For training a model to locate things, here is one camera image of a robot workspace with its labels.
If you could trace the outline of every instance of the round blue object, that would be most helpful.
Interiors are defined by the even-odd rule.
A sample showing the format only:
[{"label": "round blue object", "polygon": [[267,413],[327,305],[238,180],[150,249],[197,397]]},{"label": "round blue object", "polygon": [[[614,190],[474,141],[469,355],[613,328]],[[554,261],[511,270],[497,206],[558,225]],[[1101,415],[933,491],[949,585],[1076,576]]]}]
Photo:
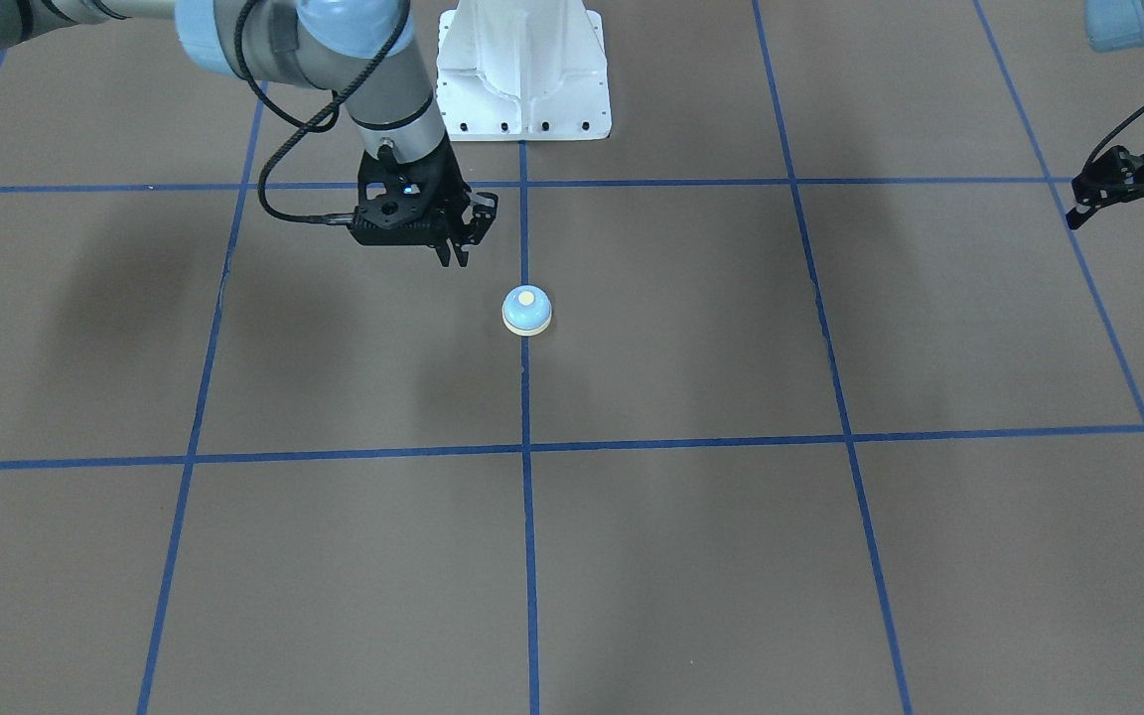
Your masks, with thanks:
[{"label": "round blue object", "polygon": [[554,305],[543,289],[522,285],[509,292],[500,308],[506,327],[515,335],[535,335],[550,325]]},{"label": "round blue object", "polygon": [[210,72],[237,77],[219,41],[215,0],[176,0],[176,33],[178,45],[183,45],[193,63]]},{"label": "round blue object", "polygon": [[1085,27],[1097,53],[1144,46],[1144,5],[1141,0],[1087,0]]},{"label": "round blue object", "polygon": [[[396,0],[299,0],[299,22],[320,45],[349,57],[378,55],[400,22]],[[413,17],[391,47],[391,55],[413,41]]]}]

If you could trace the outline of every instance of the horizontal blue line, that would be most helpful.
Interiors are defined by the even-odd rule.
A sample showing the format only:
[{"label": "horizontal blue line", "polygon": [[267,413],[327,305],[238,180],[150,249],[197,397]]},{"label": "horizontal blue line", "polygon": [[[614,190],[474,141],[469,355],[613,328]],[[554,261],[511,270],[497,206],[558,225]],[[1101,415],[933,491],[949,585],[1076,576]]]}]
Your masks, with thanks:
[{"label": "horizontal blue line", "polygon": [[1014,427],[1004,430],[939,430],[922,432],[855,434],[855,442],[928,442],[944,439],[1004,439],[1026,436],[1068,436],[1094,434],[1144,434],[1144,426]]},{"label": "horizontal blue line", "polygon": [[[1071,182],[1068,177],[1052,177],[1054,182]],[[730,180],[554,180],[530,181],[535,189],[605,189],[605,186],[667,186],[667,185],[789,185],[788,177],[730,177]],[[802,185],[843,184],[947,184],[947,183],[1044,183],[1043,177],[799,177]],[[517,181],[472,181],[476,189],[517,189]],[[255,189],[254,183],[94,183],[0,185],[0,193],[116,193],[151,191],[240,191]],[[355,190],[353,182],[272,182],[269,190],[315,191]]]},{"label": "horizontal blue line", "polygon": [[[915,432],[865,432],[850,435],[861,443],[875,442],[931,442],[1036,438],[1036,436],[1072,436],[1105,434],[1144,434],[1144,426],[1068,426],[1014,427],[1003,430],[938,430]],[[700,439],[636,439],[601,442],[548,442],[532,444],[532,452],[599,452],[639,451],[639,448],[696,448],[696,447],[777,447],[791,444],[840,444],[839,434],[786,436],[730,436],[730,438]],[[324,448],[309,452],[245,452],[199,454],[199,464],[245,464],[255,462],[310,462],[327,459],[395,459],[405,456],[458,456],[469,454],[518,454],[522,444],[479,444],[461,447],[383,447],[383,448]],[[141,467],[156,464],[178,466],[182,455],[162,456],[90,456],[72,459],[5,459],[0,470],[57,470],[57,468]]]},{"label": "horizontal blue line", "polygon": [[0,470],[76,470],[90,467],[149,467],[183,464],[182,454],[167,456],[86,456],[72,459],[3,459]]}]

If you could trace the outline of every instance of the white mounting base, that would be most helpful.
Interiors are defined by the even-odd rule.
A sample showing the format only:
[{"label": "white mounting base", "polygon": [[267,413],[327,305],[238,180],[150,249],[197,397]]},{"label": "white mounting base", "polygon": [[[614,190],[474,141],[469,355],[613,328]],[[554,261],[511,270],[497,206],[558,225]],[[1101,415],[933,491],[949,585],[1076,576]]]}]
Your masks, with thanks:
[{"label": "white mounting base", "polygon": [[453,141],[612,132],[603,17],[581,0],[462,0],[440,15],[436,67]]}]

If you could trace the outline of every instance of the blue grid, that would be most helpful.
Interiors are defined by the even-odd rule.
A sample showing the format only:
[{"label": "blue grid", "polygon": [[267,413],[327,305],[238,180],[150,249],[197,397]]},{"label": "blue grid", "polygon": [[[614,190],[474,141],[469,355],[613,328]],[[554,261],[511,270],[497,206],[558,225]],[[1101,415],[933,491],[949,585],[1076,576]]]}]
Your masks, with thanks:
[{"label": "blue grid", "polygon": [[[521,444],[492,444],[492,445],[448,445],[448,447],[383,447],[383,448],[337,448],[336,451],[304,451],[304,452],[260,452],[260,453],[199,453],[200,429],[206,410],[206,398],[209,389],[210,373],[214,370],[215,352],[217,349],[219,332],[222,326],[222,297],[229,275],[231,272],[231,257],[237,248],[237,240],[240,235],[241,216],[245,212],[246,193],[254,189],[251,182],[253,170],[255,146],[257,145],[260,120],[262,119],[262,105],[254,110],[252,119],[248,148],[246,149],[245,167],[241,180],[236,183],[162,183],[162,184],[56,184],[56,185],[0,185],[0,193],[92,193],[92,192],[153,192],[153,191],[232,191],[236,192],[237,204],[235,215],[232,215],[231,231],[228,241],[225,259],[223,259],[222,279],[220,279],[216,300],[214,301],[214,317],[210,323],[209,341],[206,351],[202,379],[200,379],[199,390],[197,390],[196,412],[193,426],[188,440],[188,448],[184,454],[172,455],[137,455],[137,456],[102,456],[102,458],[61,458],[61,459],[11,459],[11,461],[0,461],[0,470],[55,470],[56,468],[96,468],[96,467],[136,467],[136,466],[182,466],[183,474],[178,484],[176,514],[174,515],[167,557],[160,585],[158,606],[154,612],[153,633],[150,636],[149,652],[146,653],[144,680],[142,680],[140,692],[140,715],[149,710],[151,689],[153,688],[156,658],[161,643],[161,634],[167,615],[170,586],[176,565],[178,540],[182,535],[184,515],[186,510],[188,493],[190,492],[193,468],[197,464],[219,463],[255,463],[255,462],[295,462],[295,461],[327,461],[327,459],[391,459],[391,458],[416,458],[416,456],[444,456],[444,455],[468,455],[468,454],[521,454],[523,458],[523,516],[525,516],[525,566],[527,583],[527,637],[529,637],[529,697],[531,700],[531,715],[540,713],[540,668],[539,668],[539,642],[538,642],[538,579],[537,579],[537,542],[535,542],[535,513],[534,493],[532,493],[532,454],[557,453],[557,452],[585,452],[585,451],[636,451],[636,448],[696,448],[696,447],[766,447],[766,445],[803,445],[803,444],[844,444],[855,484],[855,494],[859,502],[861,513],[864,537],[867,540],[868,556],[873,571],[873,579],[876,583],[877,601],[880,601],[882,619],[887,643],[890,646],[891,659],[896,682],[899,688],[899,700],[905,715],[912,714],[912,697],[907,686],[907,672],[905,672],[901,654],[899,654],[898,637],[895,633],[893,614],[890,605],[889,588],[887,588],[884,573],[882,573],[880,556],[876,550],[876,533],[873,529],[872,510],[867,502],[867,494],[864,492],[861,468],[858,461],[858,444],[863,443],[898,443],[898,442],[922,442],[922,440],[975,440],[975,439],[1034,439],[1051,438],[1051,436],[1067,435],[1106,435],[1106,434],[1144,434],[1144,399],[1136,380],[1133,376],[1129,363],[1118,339],[1115,327],[1113,327],[1106,311],[1106,304],[1101,297],[1097,285],[1095,285],[1093,273],[1089,271],[1088,262],[1080,248],[1074,231],[1068,230],[1063,222],[1068,241],[1071,241],[1080,271],[1083,273],[1086,283],[1093,295],[1095,309],[1106,328],[1107,337],[1111,342],[1115,357],[1126,376],[1133,402],[1141,415],[1139,424],[1115,424],[1115,426],[1066,426],[1066,427],[1014,427],[1014,429],[986,429],[986,430],[942,430],[942,431],[909,431],[909,432],[855,432],[850,427],[849,413],[847,411],[843,389],[841,389],[841,378],[839,359],[834,344],[832,344],[832,331],[824,308],[823,289],[820,276],[817,272],[813,253],[809,244],[809,231],[807,225],[807,214],[802,205],[800,186],[824,185],[824,184],[948,184],[948,183],[1030,183],[1044,184],[1052,193],[1058,215],[1064,212],[1062,194],[1057,185],[1068,183],[1068,177],[1054,177],[1049,172],[1048,162],[1044,161],[1040,142],[1035,136],[1025,108],[1023,108],[1017,87],[1014,86],[1011,73],[1004,64],[1002,53],[1000,53],[999,41],[993,29],[991,29],[986,13],[983,9],[982,0],[971,0],[977,19],[982,23],[990,48],[993,50],[1000,72],[1008,86],[1009,96],[1014,108],[1017,109],[1023,127],[1035,151],[1035,158],[1040,162],[1041,175],[1034,177],[799,177],[794,172],[794,160],[788,144],[788,132],[785,122],[785,114],[779,98],[779,90],[774,78],[774,69],[771,64],[771,47],[766,40],[766,32],[762,19],[762,9],[758,0],[750,0],[753,3],[754,19],[756,23],[760,49],[762,49],[765,78],[769,89],[771,89],[771,103],[776,113],[776,122],[779,132],[780,149],[785,159],[786,176],[784,177],[745,177],[745,180],[607,180],[607,181],[532,181],[527,176],[527,146],[523,142],[518,145],[518,157],[521,157],[521,177],[518,181],[479,181],[472,182],[483,189],[517,189],[521,192],[521,279],[529,281],[529,189],[586,189],[586,186],[676,186],[676,185],[786,185],[794,200],[795,216],[797,216],[799,231],[802,240],[804,256],[809,277],[815,285],[815,307],[817,308],[818,323],[820,323],[824,340],[829,358],[832,372],[832,390],[839,407],[841,434],[819,435],[777,435],[777,436],[742,436],[742,438],[701,438],[701,439],[662,439],[662,440],[604,440],[604,442],[564,442],[564,443],[534,443],[531,438],[531,347],[529,339],[521,341],[522,362],[522,443]],[[0,70],[3,67],[6,53],[0,53]],[[350,190],[353,184],[344,182],[273,182],[269,186],[277,190]]]}]

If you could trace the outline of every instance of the black cable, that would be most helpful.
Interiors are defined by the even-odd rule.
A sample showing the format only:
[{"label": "black cable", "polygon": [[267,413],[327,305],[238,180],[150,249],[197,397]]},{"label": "black cable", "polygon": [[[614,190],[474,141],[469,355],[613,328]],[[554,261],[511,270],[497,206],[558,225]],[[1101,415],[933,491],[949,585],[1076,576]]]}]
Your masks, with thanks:
[{"label": "black cable", "polygon": [[303,141],[303,136],[310,134],[313,127],[320,125],[320,122],[329,117],[337,117],[337,109],[340,109],[344,102],[350,100],[350,96],[356,93],[356,90],[362,87],[365,81],[368,80],[370,76],[378,70],[379,64],[382,64],[382,59],[387,58],[390,50],[395,47],[396,42],[399,41],[402,34],[404,34],[404,27],[407,26],[410,19],[410,0],[400,0],[400,18],[398,23],[395,23],[395,29],[391,31],[390,37],[387,41],[382,43],[381,49],[378,50],[376,55],[373,55],[373,59],[365,64],[364,71],[359,73],[353,80],[350,81],[340,94],[333,98],[333,101],[326,105],[319,112],[315,113],[315,117],[308,119],[304,126],[294,130],[294,135],[289,136],[289,140],[281,144],[280,149],[276,150],[268,158],[268,162],[263,164],[263,170],[259,173],[259,202],[263,206],[264,212],[276,219],[281,219],[283,222],[295,222],[295,223],[325,223],[331,227],[344,227],[352,222],[352,214],[324,214],[324,215],[296,215],[296,214],[285,214],[283,212],[277,212],[272,208],[271,204],[268,204],[268,177],[272,175],[272,169],[276,168],[277,164],[285,159],[285,154],[288,154],[291,149],[294,149],[300,141]]},{"label": "black cable", "polygon": [[[285,109],[277,108],[276,102],[272,102],[267,94],[263,94],[263,90],[260,89],[259,82],[254,81],[254,76],[251,73],[249,64],[245,62],[245,23],[249,19],[251,13],[254,10],[254,5],[259,5],[259,2],[260,0],[245,0],[245,5],[241,6],[241,11],[237,15],[237,31],[236,34],[232,35],[232,49],[235,49],[235,54],[237,55],[237,69],[241,72],[241,79],[245,79],[245,84],[249,86],[254,94],[259,96],[260,102],[263,103],[264,108],[271,109],[272,113],[281,119],[285,119],[287,124],[297,128],[303,128],[305,122],[300,121],[300,119],[295,119],[289,112],[286,112]],[[308,132],[311,132],[312,134],[323,134],[324,132],[332,130],[332,128],[335,127],[335,124],[337,124],[337,112],[333,113],[329,121],[325,122],[323,126],[310,128]]]},{"label": "black cable", "polygon": [[1094,191],[1106,191],[1111,193],[1121,191],[1130,192],[1134,190],[1144,191],[1144,183],[1141,185],[1131,185],[1126,183],[1096,183],[1093,180],[1089,180],[1088,177],[1088,167],[1093,166],[1098,154],[1101,154],[1103,150],[1106,149],[1106,145],[1110,144],[1112,140],[1114,140],[1118,135],[1120,135],[1121,132],[1126,130],[1126,128],[1129,127],[1131,122],[1135,122],[1136,119],[1141,118],[1141,114],[1144,114],[1144,104],[1141,105],[1141,109],[1136,110],[1136,112],[1129,114],[1129,118],[1120,122],[1120,126],[1113,128],[1111,134],[1106,135],[1106,140],[1098,142],[1097,148],[1094,149],[1094,152],[1088,156],[1088,159],[1085,160],[1085,170],[1080,173],[1081,184],[1088,186],[1088,189],[1093,189]]}]

